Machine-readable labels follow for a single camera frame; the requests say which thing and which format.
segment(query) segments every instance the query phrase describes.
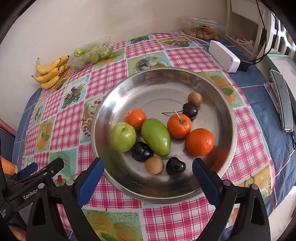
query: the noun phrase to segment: stainless steel bowl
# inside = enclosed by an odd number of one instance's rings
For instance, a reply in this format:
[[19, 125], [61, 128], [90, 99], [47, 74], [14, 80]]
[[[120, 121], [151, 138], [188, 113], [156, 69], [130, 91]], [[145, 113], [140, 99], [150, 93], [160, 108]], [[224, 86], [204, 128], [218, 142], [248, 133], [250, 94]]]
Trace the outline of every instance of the stainless steel bowl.
[[[175, 67], [148, 69], [129, 76], [116, 85], [98, 106], [91, 128], [95, 156], [105, 162], [105, 177], [120, 191], [135, 199], [168, 204], [191, 199], [202, 193], [192, 173], [196, 158], [186, 150], [185, 139], [172, 138], [171, 151], [162, 157], [164, 169], [158, 175], [148, 174], [144, 164], [132, 159], [130, 151], [120, 153], [110, 145], [112, 127], [123, 122], [132, 108], [141, 108], [147, 118], [156, 118], [165, 125], [168, 116], [162, 112], [182, 110], [188, 94], [202, 95], [203, 104], [192, 121], [192, 130], [206, 128], [215, 138], [213, 150], [202, 157], [221, 177], [229, 167], [237, 143], [237, 125], [233, 109], [222, 91], [207, 78]], [[137, 141], [142, 140], [137, 133]], [[169, 177], [165, 170], [168, 159], [178, 157], [186, 163], [179, 177]]]

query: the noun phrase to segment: banana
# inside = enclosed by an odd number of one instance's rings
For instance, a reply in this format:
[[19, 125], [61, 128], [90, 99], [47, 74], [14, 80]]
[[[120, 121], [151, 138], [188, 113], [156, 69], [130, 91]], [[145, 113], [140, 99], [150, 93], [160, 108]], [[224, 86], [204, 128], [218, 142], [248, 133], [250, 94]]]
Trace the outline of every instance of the banana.
[[32, 77], [39, 83], [45, 83], [49, 80], [51, 80], [53, 77], [55, 77], [59, 73], [59, 68], [53, 68], [49, 73], [36, 77], [32, 75]]
[[56, 68], [58, 66], [58, 64], [61, 62], [61, 58], [57, 58], [55, 61], [53, 61], [50, 65], [46, 66], [46, 67], [42, 67], [39, 64], [39, 58], [37, 59], [37, 72], [41, 75], [45, 75], [47, 73], [49, 73], [51, 70], [53, 70], [54, 68]]
[[59, 81], [59, 78], [60, 78], [60, 76], [56, 75], [50, 81], [48, 81], [46, 83], [40, 83], [40, 87], [44, 90], [47, 90], [47, 89], [53, 87]]
[[59, 73], [57, 75], [61, 75], [65, 71], [65, 65], [59, 67]]
[[70, 67], [69, 65], [66, 65], [66, 64], [64, 64], [64, 66], [65, 66], [64, 71], [66, 71]]
[[59, 64], [57, 65], [57, 67], [61, 67], [63, 64], [67, 63], [68, 62], [68, 58], [69, 58], [69, 55], [64, 55], [62, 56], [60, 59], [61, 61], [59, 62]]

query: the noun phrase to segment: black plum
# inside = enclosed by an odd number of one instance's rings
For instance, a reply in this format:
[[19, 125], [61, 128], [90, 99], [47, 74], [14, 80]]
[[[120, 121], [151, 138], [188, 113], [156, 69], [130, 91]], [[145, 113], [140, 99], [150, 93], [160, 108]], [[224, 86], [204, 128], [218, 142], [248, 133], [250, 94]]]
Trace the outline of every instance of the black plum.
[[154, 152], [144, 142], [136, 142], [131, 149], [131, 157], [139, 162], [145, 162], [148, 158], [152, 157]]
[[172, 176], [178, 176], [186, 169], [186, 164], [176, 157], [171, 157], [166, 165], [167, 173]]
[[185, 103], [183, 105], [183, 114], [193, 119], [197, 116], [198, 109], [191, 103]]

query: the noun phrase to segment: blue gripper pad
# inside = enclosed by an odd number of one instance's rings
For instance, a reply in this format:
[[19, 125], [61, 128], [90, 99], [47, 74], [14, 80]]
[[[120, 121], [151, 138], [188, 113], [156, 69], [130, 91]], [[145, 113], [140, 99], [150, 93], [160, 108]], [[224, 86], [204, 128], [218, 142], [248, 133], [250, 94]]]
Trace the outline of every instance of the blue gripper pad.
[[20, 179], [30, 176], [32, 173], [38, 170], [38, 164], [36, 162], [26, 166], [23, 170], [20, 170]]
[[96, 163], [78, 190], [77, 204], [79, 207], [89, 203], [91, 196], [104, 172], [104, 161], [101, 158], [98, 158], [95, 159], [94, 162]]
[[209, 203], [217, 208], [220, 204], [219, 190], [206, 173], [205, 169], [198, 162], [198, 158], [194, 159], [192, 163], [192, 172]]

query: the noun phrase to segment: tablecloth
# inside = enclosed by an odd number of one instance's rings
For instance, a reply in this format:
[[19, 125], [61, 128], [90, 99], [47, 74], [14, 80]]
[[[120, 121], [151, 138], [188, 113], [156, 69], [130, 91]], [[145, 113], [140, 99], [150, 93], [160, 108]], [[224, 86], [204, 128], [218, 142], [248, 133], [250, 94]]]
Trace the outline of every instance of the tablecloth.
[[[224, 91], [236, 116], [238, 141], [223, 179], [244, 186], [255, 182], [264, 198], [270, 196], [275, 171], [261, 126], [234, 77], [223, 70], [206, 46], [178, 35], [153, 34], [117, 43], [112, 51], [112, 58], [89, 65], [81, 72], [68, 69], [60, 83], [33, 97], [34, 107], [26, 108], [24, 113], [30, 120], [28, 128], [18, 132], [21, 140], [16, 138], [18, 151], [14, 158], [21, 159], [23, 167], [34, 161], [42, 169], [49, 161], [62, 157], [65, 168], [54, 178], [57, 185], [85, 170], [94, 158], [89, 137], [96, 107], [112, 87], [141, 70], [137, 68], [139, 61], [153, 57], [156, 66], [199, 72]], [[70, 228], [61, 206], [59, 210], [64, 226]], [[99, 236], [106, 234], [121, 240], [120, 237], [132, 233], [130, 240], [192, 240], [201, 233], [214, 207], [204, 195], [171, 205], [140, 202], [102, 177], [83, 211]], [[228, 225], [234, 222], [236, 213], [237, 207]]]

